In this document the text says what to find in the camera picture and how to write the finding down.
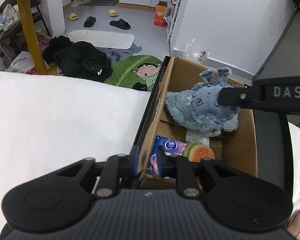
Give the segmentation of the person's hand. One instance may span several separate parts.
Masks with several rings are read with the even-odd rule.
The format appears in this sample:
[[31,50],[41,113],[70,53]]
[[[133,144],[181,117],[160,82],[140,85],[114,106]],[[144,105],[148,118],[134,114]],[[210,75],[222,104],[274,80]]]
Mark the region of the person's hand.
[[296,211],[288,221],[286,230],[294,237],[297,238],[300,234],[300,210]]

